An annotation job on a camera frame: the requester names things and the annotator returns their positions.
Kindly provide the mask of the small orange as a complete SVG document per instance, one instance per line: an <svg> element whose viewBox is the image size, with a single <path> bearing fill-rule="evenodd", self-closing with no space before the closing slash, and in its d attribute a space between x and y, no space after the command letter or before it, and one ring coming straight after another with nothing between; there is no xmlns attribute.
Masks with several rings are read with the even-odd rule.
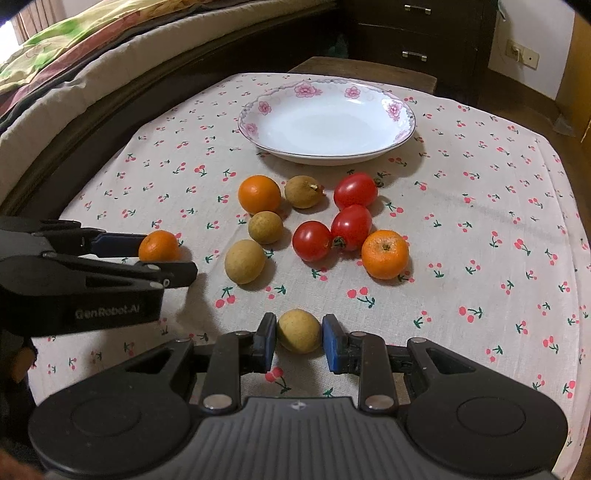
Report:
<svg viewBox="0 0 591 480"><path fill-rule="evenodd" d="M174 234L154 231L140 243L138 258L142 262L172 262L180 259L180 247Z"/></svg>

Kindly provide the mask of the orange mandarin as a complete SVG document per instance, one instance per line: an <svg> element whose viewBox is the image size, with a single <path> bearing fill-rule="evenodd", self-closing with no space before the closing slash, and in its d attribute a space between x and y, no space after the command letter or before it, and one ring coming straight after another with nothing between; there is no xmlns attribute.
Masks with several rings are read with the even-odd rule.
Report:
<svg viewBox="0 0 591 480"><path fill-rule="evenodd" d="M408 265L407 240L393 230L377 230L363 242L362 261L367 273L377 280L393 280Z"/></svg>
<svg viewBox="0 0 591 480"><path fill-rule="evenodd" d="M238 188L238 201L250 215L280 208L280 187L269 177L253 175Z"/></svg>

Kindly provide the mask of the red tomato left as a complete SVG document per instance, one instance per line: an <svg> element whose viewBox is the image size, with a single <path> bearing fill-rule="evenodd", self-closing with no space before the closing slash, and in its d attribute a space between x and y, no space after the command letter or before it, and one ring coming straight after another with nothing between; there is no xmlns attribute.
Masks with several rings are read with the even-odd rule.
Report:
<svg viewBox="0 0 591 480"><path fill-rule="evenodd" d="M318 221L301 223L294 232L294 251L305 262L320 261L332 248L332 234L328 227Z"/></svg>

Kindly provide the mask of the red tomato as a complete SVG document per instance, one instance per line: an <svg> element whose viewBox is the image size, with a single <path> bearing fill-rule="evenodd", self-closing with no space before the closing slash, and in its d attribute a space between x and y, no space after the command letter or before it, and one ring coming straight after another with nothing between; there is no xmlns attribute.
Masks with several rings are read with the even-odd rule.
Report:
<svg viewBox="0 0 591 480"><path fill-rule="evenodd" d="M363 172L342 179L334 192L334 202L339 210L353 205L368 207L377 197L378 187L375 180Z"/></svg>
<svg viewBox="0 0 591 480"><path fill-rule="evenodd" d="M369 236L371 227L372 215L366 207L346 207L332 220L332 246L345 251L359 250Z"/></svg>
<svg viewBox="0 0 591 480"><path fill-rule="evenodd" d="M320 261L332 248L332 234L328 227L318 221L301 223L294 232L294 251L305 262Z"/></svg>

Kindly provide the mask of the red tomato middle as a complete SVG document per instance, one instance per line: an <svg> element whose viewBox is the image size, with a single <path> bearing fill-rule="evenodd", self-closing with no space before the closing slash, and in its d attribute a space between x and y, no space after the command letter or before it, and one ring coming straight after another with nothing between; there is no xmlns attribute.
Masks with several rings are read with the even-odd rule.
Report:
<svg viewBox="0 0 591 480"><path fill-rule="evenodd" d="M371 227L372 215L366 207L346 207L332 220L332 246L345 251L359 250L369 236Z"/></svg>

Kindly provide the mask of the beige mattress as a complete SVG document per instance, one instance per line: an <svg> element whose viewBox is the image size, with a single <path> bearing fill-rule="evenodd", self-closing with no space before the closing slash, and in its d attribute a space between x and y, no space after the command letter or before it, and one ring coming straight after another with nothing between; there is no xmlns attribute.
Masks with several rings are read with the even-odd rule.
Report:
<svg viewBox="0 0 591 480"><path fill-rule="evenodd" d="M267 20L311 13L327 1L213 1L117 33L1 116L1 199L65 127L98 101L165 62Z"/></svg>

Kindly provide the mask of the cherry print tablecloth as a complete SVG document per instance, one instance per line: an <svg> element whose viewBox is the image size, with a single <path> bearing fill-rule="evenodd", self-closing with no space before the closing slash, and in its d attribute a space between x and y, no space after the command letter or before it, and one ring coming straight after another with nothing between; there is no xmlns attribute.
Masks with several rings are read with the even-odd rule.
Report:
<svg viewBox="0 0 591 480"><path fill-rule="evenodd" d="M170 339L211 343L253 330L267 312L302 309L390 344L428 338L551 397L568 420L554 471L571 477L590 415L590 246L559 155L518 124L399 88L415 134L361 170L381 182L374 225L407 240L408 268L381 283L355 254L308 265L283 241L267 250L256 281L237 286L223 263L249 234L240 184L304 174L332 190L348 173L280 160L238 131L242 108L285 83L236 75L177 104L140 127L71 201L63 217L89 227L174 234L199 274L166 292L153 323L37 340L34 398Z"/></svg>

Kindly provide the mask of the tan longan with stem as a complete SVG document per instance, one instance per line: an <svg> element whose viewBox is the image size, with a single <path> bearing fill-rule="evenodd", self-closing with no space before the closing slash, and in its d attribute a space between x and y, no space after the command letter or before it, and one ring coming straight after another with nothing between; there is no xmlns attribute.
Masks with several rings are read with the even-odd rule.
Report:
<svg viewBox="0 0 591 480"><path fill-rule="evenodd" d="M297 209L315 207L325 197L324 187L317 179L307 175L297 175L284 185L284 197Z"/></svg>

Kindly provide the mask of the red tomato top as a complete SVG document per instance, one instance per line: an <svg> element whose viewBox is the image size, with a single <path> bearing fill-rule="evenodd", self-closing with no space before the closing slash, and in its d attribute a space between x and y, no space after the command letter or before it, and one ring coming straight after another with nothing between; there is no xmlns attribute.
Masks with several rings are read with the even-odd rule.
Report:
<svg viewBox="0 0 591 480"><path fill-rule="evenodd" d="M342 179L334 192L334 202L339 210L353 205L368 207L377 197L378 187L375 180L363 172Z"/></svg>

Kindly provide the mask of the colourful floral quilt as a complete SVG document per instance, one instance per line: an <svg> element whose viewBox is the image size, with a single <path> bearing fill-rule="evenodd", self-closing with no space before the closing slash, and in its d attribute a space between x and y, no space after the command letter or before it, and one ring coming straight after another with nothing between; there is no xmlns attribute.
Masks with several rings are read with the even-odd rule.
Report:
<svg viewBox="0 0 591 480"><path fill-rule="evenodd" d="M47 27L24 42L1 65L1 112L9 112L24 97L123 32L204 4L204 1L101 1Z"/></svg>

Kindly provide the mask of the white floral plate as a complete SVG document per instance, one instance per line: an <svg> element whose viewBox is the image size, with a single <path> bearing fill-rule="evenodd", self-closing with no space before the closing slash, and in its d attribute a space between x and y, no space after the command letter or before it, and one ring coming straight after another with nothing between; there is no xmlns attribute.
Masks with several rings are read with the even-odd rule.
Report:
<svg viewBox="0 0 591 480"><path fill-rule="evenodd" d="M325 76L270 89L238 116L238 130L257 148L315 166L373 160L403 145L416 126L411 107L393 93Z"/></svg>

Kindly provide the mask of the wooden stool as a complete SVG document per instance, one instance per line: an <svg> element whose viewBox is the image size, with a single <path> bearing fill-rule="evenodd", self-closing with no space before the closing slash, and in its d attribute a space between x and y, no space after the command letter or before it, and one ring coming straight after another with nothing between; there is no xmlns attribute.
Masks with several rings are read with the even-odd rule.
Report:
<svg viewBox="0 0 591 480"><path fill-rule="evenodd" d="M385 83L434 94L437 78L425 73L380 63L315 56L290 69L290 73L336 76Z"/></svg>

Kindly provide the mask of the dark wooden dresser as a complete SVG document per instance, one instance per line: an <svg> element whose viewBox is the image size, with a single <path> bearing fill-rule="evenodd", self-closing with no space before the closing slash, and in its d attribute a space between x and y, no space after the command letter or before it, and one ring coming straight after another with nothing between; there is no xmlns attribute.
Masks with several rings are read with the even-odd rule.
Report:
<svg viewBox="0 0 591 480"><path fill-rule="evenodd" d="M405 4L432 8L407 12ZM349 57L437 78L436 94L474 106L488 68L497 3L482 0L339 1ZM402 51L426 54L427 62Z"/></svg>

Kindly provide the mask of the dark wooden bed frame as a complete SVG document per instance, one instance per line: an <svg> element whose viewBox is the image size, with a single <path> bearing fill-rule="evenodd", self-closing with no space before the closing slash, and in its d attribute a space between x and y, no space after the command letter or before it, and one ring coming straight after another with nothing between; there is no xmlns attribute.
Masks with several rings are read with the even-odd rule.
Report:
<svg viewBox="0 0 591 480"><path fill-rule="evenodd" d="M2 213L56 218L78 200L88 218L100 204L162 190L238 151L242 106L342 35L339 1L327 2L226 34L98 101L42 151L1 199Z"/></svg>

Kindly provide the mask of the wall power outlet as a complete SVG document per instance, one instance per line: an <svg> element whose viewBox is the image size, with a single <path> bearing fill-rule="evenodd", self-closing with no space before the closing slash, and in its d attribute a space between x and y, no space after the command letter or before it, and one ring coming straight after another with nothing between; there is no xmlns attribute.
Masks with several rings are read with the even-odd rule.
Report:
<svg viewBox="0 0 591 480"><path fill-rule="evenodd" d="M505 54L512 60L532 70L538 68L540 55L536 51L525 47L512 39L507 40Z"/></svg>

